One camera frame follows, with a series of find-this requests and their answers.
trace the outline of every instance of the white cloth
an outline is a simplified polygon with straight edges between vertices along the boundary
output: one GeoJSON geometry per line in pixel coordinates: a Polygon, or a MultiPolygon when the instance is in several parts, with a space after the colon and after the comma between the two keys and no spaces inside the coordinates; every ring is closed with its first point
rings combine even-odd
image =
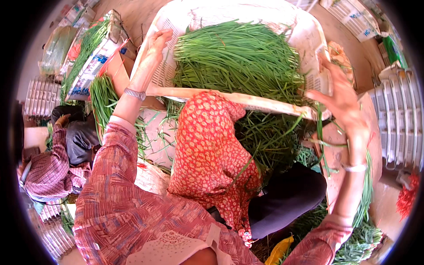
{"type": "Polygon", "coordinates": [[[211,224],[206,241],[185,237],[175,231],[166,231],[155,240],[148,241],[143,248],[127,258],[127,265],[178,265],[204,248],[216,253],[218,265],[234,265],[230,255],[222,252],[219,246],[220,228],[211,224]]]}

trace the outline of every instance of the yellow object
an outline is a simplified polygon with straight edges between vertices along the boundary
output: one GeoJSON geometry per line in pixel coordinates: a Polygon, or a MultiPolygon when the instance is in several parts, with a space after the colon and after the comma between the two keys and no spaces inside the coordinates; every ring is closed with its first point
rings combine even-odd
{"type": "Polygon", "coordinates": [[[275,265],[279,263],[279,259],[281,259],[284,254],[289,249],[291,243],[293,243],[293,235],[281,240],[271,251],[271,255],[265,261],[265,265],[275,265]]]}

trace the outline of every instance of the knee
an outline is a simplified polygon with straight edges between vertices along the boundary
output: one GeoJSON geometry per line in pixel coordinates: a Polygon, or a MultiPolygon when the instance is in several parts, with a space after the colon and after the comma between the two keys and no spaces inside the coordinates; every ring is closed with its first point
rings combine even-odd
{"type": "Polygon", "coordinates": [[[309,193],[309,196],[313,198],[314,201],[321,201],[327,190],[327,181],[325,177],[298,162],[293,165],[293,168],[296,168],[296,171],[299,170],[300,174],[306,176],[304,179],[307,185],[305,192],[309,193]]]}

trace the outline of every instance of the red floral clothing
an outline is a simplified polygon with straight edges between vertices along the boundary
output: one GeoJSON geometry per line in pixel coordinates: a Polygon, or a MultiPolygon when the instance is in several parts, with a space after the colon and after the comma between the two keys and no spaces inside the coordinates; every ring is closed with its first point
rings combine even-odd
{"type": "Polygon", "coordinates": [[[235,137],[241,105],[213,92],[196,94],[179,117],[173,174],[168,194],[216,206],[226,224],[250,247],[248,206],[262,184],[251,155],[235,137]]]}

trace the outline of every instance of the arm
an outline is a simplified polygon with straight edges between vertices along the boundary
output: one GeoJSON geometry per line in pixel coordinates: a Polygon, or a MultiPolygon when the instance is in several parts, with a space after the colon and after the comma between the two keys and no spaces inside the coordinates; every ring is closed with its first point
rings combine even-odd
{"type": "MultiPolygon", "coordinates": [[[[309,91],[306,96],[323,103],[345,128],[349,140],[350,166],[366,163],[370,130],[362,117],[357,96],[342,70],[322,58],[331,74],[333,96],[309,91]]],[[[352,233],[352,222],[362,197],[365,172],[346,172],[333,212],[295,247],[284,265],[331,264],[335,252],[352,233]]]]}
{"type": "Polygon", "coordinates": [[[60,163],[69,169],[69,157],[66,152],[66,126],[69,123],[70,114],[57,119],[53,125],[53,147],[51,151],[52,163],[60,163]]]}
{"type": "MultiPolygon", "coordinates": [[[[349,140],[350,166],[366,164],[366,145],[370,129],[360,110],[357,96],[340,67],[322,58],[322,64],[331,74],[333,96],[318,91],[309,91],[306,96],[323,103],[345,128],[349,140]]],[[[361,201],[365,172],[346,172],[339,195],[334,205],[333,220],[341,226],[351,226],[361,201]]]]}
{"type": "MultiPolygon", "coordinates": [[[[162,50],[165,48],[165,43],[171,40],[172,30],[161,30],[156,32],[149,40],[149,50],[146,58],[140,63],[134,77],[128,86],[129,89],[144,92],[153,77],[156,68],[162,62],[162,50]]],[[[133,96],[123,94],[119,99],[118,104],[113,111],[113,116],[117,116],[134,125],[135,120],[139,115],[141,101],[133,96]]]]}
{"type": "MultiPolygon", "coordinates": [[[[138,92],[146,91],[156,68],[163,59],[162,50],[165,43],[171,37],[172,30],[162,30],[150,38],[146,58],[140,62],[128,86],[129,89],[138,92]]],[[[128,94],[120,97],[105,132],[104,145],[96,154],[92,176],[110,173],[106,172],[108,170],[118,170],[122,173],[120,176],[124,177],[126,181],[134,183],[136,176],[132,169],[135,169],[137,163],[134,123],[139,116],[141,104],[142,102],[138,98],[128,94]]]]}

